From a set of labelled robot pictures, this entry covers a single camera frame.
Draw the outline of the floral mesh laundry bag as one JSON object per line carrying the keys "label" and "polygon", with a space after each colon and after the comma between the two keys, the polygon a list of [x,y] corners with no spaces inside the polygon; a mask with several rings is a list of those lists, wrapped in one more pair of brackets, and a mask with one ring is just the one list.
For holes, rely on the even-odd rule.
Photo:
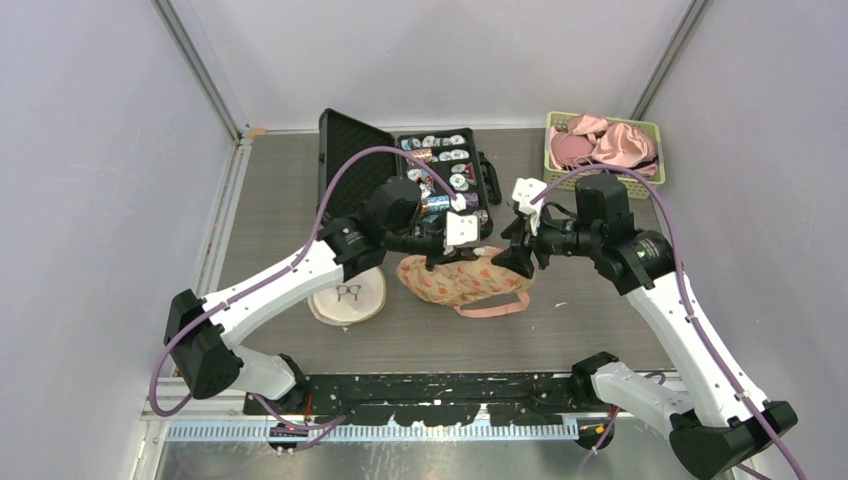
{"label": "floral mesh laundry bag", "polygon": [[478,247],[475,260],[426,267],[426,258],[412,255],[400,261],[396,276],[420,300],[453,308],[460,316],[489,319],[527,310],[533,278],[492,263],[501,253],[494,246]]}

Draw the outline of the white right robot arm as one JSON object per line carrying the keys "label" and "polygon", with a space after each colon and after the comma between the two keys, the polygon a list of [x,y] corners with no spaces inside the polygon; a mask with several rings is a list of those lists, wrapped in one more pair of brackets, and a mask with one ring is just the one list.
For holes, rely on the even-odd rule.
{"label": "white right robot arm", "polygon": [[517,180],[515,220],[495,265],[523,277],[554,256],[591,260],[599,275],[643,317],[685,384],[676,392],[600,352],[572,366],[569,395],[584,410],[619,407],[661,433],[679,463],[712,479],[771,446],[797,424],[793,407],[772,400],[745,374],[696,300],[669,238],[636,226],[626,187],[610,174],[575,186],[576,209],[550,214],[547,185]]}

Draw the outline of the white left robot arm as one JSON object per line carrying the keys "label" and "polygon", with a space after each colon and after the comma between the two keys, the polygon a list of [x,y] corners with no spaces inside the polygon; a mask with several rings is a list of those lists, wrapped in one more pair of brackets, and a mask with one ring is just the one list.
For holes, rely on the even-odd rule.
{"label": "white left robot arm", "polygon": [[189,398],[227,389],[261,395],[284,414],[307,398],[292,360],[243,346],[256,329],[312,294],[336,287],[382,264],[387,252],[444,257],[459,245],[460,217],[449,213],[439,229],[417,223],[418,186],[391,179],[353,214],[318,223],[295,253],[232,287],[205,297],[176,295],[165,333],[166,351]]}

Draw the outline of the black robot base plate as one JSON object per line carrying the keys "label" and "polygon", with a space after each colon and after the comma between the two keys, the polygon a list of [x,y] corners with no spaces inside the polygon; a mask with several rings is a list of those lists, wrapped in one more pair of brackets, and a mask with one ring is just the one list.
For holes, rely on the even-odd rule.
{"label": "black robot base plate", "polygon": [[546,426],[563,415],[599,414],[612,407],[576,399],[567,373],[312,374],[299,401],[274,410],[325,423],[343,416],[358,426],[468,425],[485,412],[498,427]]}

